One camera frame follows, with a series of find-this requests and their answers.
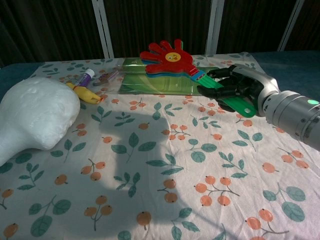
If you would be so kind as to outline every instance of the green clapper handle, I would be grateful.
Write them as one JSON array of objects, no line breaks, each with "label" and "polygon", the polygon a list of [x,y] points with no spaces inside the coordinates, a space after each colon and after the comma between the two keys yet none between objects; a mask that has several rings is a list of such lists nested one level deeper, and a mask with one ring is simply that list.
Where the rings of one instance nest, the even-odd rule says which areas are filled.
[{"label": "green clapper handle", "polygon": [[[195,82],[201,84],[206,88],[218,89],[223,87],[220,83],[214,81],[206,74]],[[223,102],[245,118],[252,118],[254,115],[256,115],[256,109],[254,108],[254,106],[238,96],[226,98],[223,100]]]}]

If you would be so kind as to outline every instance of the silver robotic arm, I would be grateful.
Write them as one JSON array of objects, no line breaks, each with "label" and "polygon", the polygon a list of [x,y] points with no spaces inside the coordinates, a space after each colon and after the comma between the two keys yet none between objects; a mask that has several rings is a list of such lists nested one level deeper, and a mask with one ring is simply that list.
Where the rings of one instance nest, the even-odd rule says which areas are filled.
[{"label": "silver robotic arm", "polygon": [[221,100],[239,96],[250,102],[256,115],[283,129],[294,139],[320,151],[320,103],[293,91],[280,91],[277,81],[247,66],[235,64],[208,72],[221,88],[198,86],[200,94],[216,99],[221,108],[234,112]]}]

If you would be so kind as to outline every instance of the toy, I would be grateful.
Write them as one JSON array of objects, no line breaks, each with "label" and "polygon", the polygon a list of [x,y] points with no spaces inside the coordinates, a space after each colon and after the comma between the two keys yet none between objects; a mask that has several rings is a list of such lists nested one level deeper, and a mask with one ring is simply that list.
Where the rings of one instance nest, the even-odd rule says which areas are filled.
[{"label": "toy", "polygon": [[115,70],[112,72],[104,73],[102,74],[98,80],[93,82],[93,86],[100,86],[102,84],[106,84],[109,82],[109,80],[112,80],[118,75],[119,71]]},{"label": "toy", "polygon": [[24,149],[53,148],[79,111],[78,96],[59,81],[33,77],[14,85],[0,103],[0,166]]},{"label": "toy", "polygon": [[84,86],[76,86],[71,82],[67,82],[66,85],[71,88],[78,95],[78,97],[86,103],[98,104],[104,100],[103,97],[99,97]]},{"label": "toy", "polygon": [[88,68],[78,78],[75,85],[80,86],[80,87],[87,87],[94,75],[95,75],[95,72],[92,69]]},{"label": "toy", "polygon": [[[186,75],[207,88],[223,87],[193,65],[193,58],[183,51],[183,42],[180,39],[174,41],[175,49],[167,41],[161,41],[160,45],[150,43],[150,52],[144,51],[140,54],[141,59],[149,64],[145,67],[148,77]],[[256,114],[255,108],[240,97],[226,98],[223,102],[246,118]]]}]

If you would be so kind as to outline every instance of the smiley face sticker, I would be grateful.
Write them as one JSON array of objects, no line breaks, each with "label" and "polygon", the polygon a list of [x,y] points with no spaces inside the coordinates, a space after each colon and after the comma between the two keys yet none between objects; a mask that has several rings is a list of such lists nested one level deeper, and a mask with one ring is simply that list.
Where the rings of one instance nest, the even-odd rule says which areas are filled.
[{"label": "smiley face sticker", "polygon": [[181,59],[181,56],[179,53],[169,52],[165,55],[165,59],[169,62],[177,62]]}]

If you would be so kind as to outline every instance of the floral tablecloth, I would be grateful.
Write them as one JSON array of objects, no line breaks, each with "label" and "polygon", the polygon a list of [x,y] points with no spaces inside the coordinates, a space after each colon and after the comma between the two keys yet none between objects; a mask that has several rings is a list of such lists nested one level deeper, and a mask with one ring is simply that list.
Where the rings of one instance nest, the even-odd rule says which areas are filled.
[{"label": "floral tablecloth", "polygon": [[[262,71],[247,52],[193,58]],[[30,77],[98,78],[116,62],[46,62]],[[89,86],[105,101],[81,102],[53,149],[0,167],[0,239],[320,238],[319,152],[202,96],[117,94],[122,79]]]}]

